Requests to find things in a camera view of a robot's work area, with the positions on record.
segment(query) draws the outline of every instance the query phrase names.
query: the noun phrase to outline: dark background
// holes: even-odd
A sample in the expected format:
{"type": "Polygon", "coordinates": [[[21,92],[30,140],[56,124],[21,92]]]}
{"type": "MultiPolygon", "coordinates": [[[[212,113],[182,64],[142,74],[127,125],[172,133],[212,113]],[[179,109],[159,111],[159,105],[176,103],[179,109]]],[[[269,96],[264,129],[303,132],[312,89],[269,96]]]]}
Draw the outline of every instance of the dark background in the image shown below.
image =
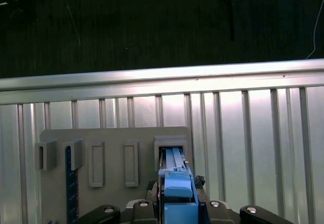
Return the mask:
{"type": "Polygon", "coordinates": [[[1,78],[305,59],[321,0],[232,0],[235,40],[223,0],[18,3],[0,7],[1,78]]]}

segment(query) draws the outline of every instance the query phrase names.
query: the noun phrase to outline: gray panel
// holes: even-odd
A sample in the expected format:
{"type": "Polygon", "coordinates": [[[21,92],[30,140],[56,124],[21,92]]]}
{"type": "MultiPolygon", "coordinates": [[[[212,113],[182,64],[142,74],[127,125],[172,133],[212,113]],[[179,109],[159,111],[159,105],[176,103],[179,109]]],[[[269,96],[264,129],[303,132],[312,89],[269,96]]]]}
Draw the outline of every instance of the gray panel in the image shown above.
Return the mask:
{"type": "Polygon", "coordinates": [[[35,171],[35,143],[45,129],[44,104],[23,106],[28,223],[41,224],[41,175],[35,171]]]}
{"type": "Polygon", "coordinates": [[[307,89],[309,137],[313,173],[316,223],[324,223],[324,87],[307,89]]]}
{"type": "Polygon", "coordinates": [[[235,211],[249,204],[241,92],[220,93],[226,201],[235,211]]]}
{"type": "Polygon", "coordinates": [[[186,127],[149,127],[149,128],[115,128],[115,129],[71,129],[45,130],[41,139],[59,138],[57,160],[60,164],[52,171],[42,171],[42,221],[47,219],[66,220],[66,192],[65,192],[65,142],[70,139],[83,139],[85,152],[89,152],[90,144],[100,139],[105,142],[105,185],[102,188],[89,188],[89,174],[86,154],[85,165],[78,169],[78,197],[79,215],[103,205],[112,204],[124,209],[127,202],[143,199],[146,196],[147,184],[157,180],[154,170],[154,136],[186,136],[186,142],[191,142],[190,131],[186,127]],[[128,188],[125,186],[124,143],[137,139],[139,186],[128,188]]]}
{"type": "Polygon", "coordinates": [[[185,126],[185,107],[184,95],[164,95],[163,104],[163,123],[164,126],[185,126]]]}
{"type": "Polygon", "coordinates": [[[127,98],[117,99],[118,127],[128,127],[128,106],[127,98]]]}
{"type": "Polygon", "coordinates": [[[285,218],[307,224],[306,180],[298,88],[278,90],[285,218]]]}
{"type": "Polygon", "coordinates": [[[0,106],[0,223],[21,223],[17,105],[0,106]]]}
{"type": "Polygon", "coordinates": [[[214,94],[203,94],[205,108],[206,185],[211,200],[221,200],[218,182],[218,156],[216,148],[216,118],[214,94]]]}
{"type": "Polygon", "coordinates": [[[77,102],[78,127],[100,128],[99,100],[77,102]]]}
{"type": "Polygon", "coordinates": [[[155,127],[155,96],[134,98],[135,127],[155,127]]]}
{"type": "Polygon", "coordinates": [[[105,100],[106,109],[106,127],[116,128],[117,127],[117,103],[116,99],[105,100]]]}
{"type": "Polygon", "coordinates": [[[270,90],[250,91],[255,200],[278,213],[270,90]]]}
{"type": "Polygon", "coordinates": [[[206,152],[203,122],[204,107],[203,105],[201,105],[201,94],[191,94],[190,98],[195,174],[208,178],[208,176],[206,175],[205,159],[206,152]]]}
{"type": "Polygon", "coordinates": [[[138,141],[124,143],[125,186],[138,186],[138,141]]]}
{"type": "Polygon", "coordinates": [[[71,101],[50,103],[51,129],[72,129],[71,101]]]}

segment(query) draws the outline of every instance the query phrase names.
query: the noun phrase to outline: blue tool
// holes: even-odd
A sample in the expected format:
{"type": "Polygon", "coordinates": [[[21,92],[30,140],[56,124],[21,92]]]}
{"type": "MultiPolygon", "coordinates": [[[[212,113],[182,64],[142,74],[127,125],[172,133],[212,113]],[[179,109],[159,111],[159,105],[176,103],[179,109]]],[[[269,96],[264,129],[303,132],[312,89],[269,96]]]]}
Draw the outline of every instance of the blue tool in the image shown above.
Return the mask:
{"type": "Polygon", "coordinates": [[[179,147],[165,149],[166,168],[158,175],[164,180],[164,223],[197,224],[198,196],[194,178],[185,157],[179,147]],[[168,198],[177,197],[179,202],[168,202],[168,198]]]}

